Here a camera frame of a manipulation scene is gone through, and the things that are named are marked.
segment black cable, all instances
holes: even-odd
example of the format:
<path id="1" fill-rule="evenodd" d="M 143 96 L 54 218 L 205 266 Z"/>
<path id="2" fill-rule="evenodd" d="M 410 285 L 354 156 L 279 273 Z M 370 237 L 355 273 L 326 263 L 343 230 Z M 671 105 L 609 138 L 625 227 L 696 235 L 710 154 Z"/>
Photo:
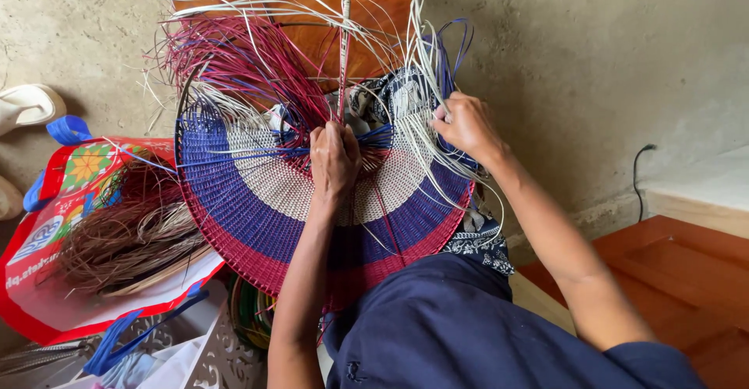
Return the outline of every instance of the black cable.
<path id="1" fill-rule="evenodd" d="M 655 149 L 655 145 L 652 143 L 648 143 L 647 145 L 643 146 L 642 149 L 637 153 L 637 155 L 634 156 L 634 165 L 632 166 L 632 187 L 634 187 L 634 193 L 637 193 L 637 198 L 640 200 L 640 218 L 637 220 L 638 222 L 643 220 L 643 197 L 640 194 L 640 191 L 637 189 L 637 158 L 640 157 L 640 154 L 642 154 L 644 151 L 651 151 L 652 149 Z"/>

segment person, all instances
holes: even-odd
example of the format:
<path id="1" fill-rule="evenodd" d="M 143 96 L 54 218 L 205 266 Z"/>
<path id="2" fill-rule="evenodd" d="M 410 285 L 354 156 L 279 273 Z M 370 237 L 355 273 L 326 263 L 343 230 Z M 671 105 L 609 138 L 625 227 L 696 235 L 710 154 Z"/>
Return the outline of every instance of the person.
<path id="1" fill-rule="evenodd" d="M 592 246 L 492 130 L 486 104 L 453 92 L 435 117 L 436 131 L 501 187 L 578 337 L 512 304 L 496 270 L 441 253 L 389 275 L 326 330 L 334 360 L 327 387 L 704 387 L 686 356 L 656 340 Z M 269 389 L 325 387 L 315 347 L 327 248 L 361 159 L 350 128 L 328 123 L 311 139 L 314 215 L 278 298 Z"/>

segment concrete floor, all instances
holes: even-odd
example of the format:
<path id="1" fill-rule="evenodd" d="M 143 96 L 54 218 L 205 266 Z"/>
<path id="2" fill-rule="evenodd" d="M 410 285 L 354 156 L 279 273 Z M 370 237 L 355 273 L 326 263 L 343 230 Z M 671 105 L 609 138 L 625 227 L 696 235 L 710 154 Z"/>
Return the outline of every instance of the concrete floor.
<path id="1" fill-rule="evenodd" d="M 458 74 L 541 184 L 590 237 L 636 220 L 642 176 L 749 144 L 749 0 L 426 0 L 436 25 L 469 18 Z M 41 82 L 94 133 L 144 135 L 136 84 L 157 0 L 0 0 L 0 87 Z M 169 119 L 153 135 L 171 132 Z M 28 189 L 58 145 L 42 127 L 0 138 L 0 174 Z M 0 225 L 0 244 L 13 222 Z M 508 212 L 506 234 L 520 229 Z M 522 236 L 510 239 L 522 244 Z M 515 250 L 516 260 L 529 252 Z"/>

